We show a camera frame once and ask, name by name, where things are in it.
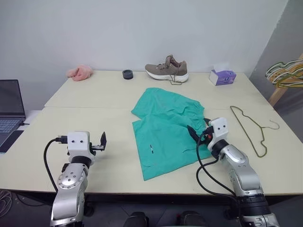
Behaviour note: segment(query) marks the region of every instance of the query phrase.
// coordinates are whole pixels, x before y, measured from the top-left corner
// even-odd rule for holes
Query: pink fuzzy object
[[[66,76],[72,77],[74,81],[87,79],[91,74],[93,74],[93,70],[87,65],[79,65],[76,69],[68,70],[66,72]]]

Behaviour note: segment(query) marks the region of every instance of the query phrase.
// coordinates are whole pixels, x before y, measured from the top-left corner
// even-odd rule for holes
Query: sneaker
[[[183,83],[188,79],[186,62],[178,63],[172,55],[166,57],[164,64],[146,65],[146,72],[155,79],[166,79]]]
[[[123,227],[148,227],[149,218],[143,212],[134,212],[128,217]]]
[[[209,224],[205,221],[201,214],[196,211],[184,211],[179,217],[177,217],[178,226],[202,226],[209,227]]]

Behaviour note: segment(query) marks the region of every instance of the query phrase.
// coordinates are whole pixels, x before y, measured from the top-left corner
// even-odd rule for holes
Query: teal fabric
[[[169,173],[197,161],[196,143],[187,125],[197,134],[205,129],[204,108],[198,101],[160,88],[148,88],[132,113],[141,120],[133,122],[144,180]],[[210,156],[200,146],[201,158]]]

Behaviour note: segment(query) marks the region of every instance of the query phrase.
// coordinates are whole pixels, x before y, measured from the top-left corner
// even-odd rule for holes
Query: table
[[[93,144],[99,143],[103,131],[107,134],[107,147],[98,152],[96,162],[89,169],[87,193],[135,194],[207,194],[196,182],[198,163],[171,173],[143,181],[137,147],[131,122],[137,117],[128,108],[74,108],[46,107],[33,120],[27,130],[0,158],[0,188],[36,192],[54,192],[43,163],[43,150],[47,142],[69,131],[89,131]],[[261,125],[273,120],[279,130],[265,130],[268,154],[258,158],[240,125],[230,110],[205,109],[205,116],[224,116],[229,123],[228,142],[244,151],[258,173],[266,195],[298,194],[302,185],[302,143],[274,110],[247,110],[246,114]],[[251,122],[240,117],[253,140],[261,134]],[[48,151],[48,163],[56,179],[64,163],[68,162],[66,145],[53,143]],[[217,163],[208,167],[220,182],[231,187],[224,167]],[[201,172],[200,179],[216,192],[226,192]]]
[[[26,119],[23,121],[24,125],[19,126],[18,130],[25,130],[40,112],[41,110],[26,111],[25,113]]]
[[[237,73],[231,85],[214,86],[209,73],[190,73],[186,83],[171,85],[155,80],[146,72],[134,72],[131,80],[121,71],[95,71],[90,79],[75,82],[68,79],[45,104],[46,107],[133,108],[148,87],[159,87],[197,100],[207,109],[273,110],[244,73]]]

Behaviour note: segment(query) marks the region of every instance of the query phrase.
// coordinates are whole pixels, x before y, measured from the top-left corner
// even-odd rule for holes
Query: white wall
[[[41,109],[77,64],[143,70],[173,53],[189,71],[229,61],[248,76],[287,0],[1,0],[0,79]]]

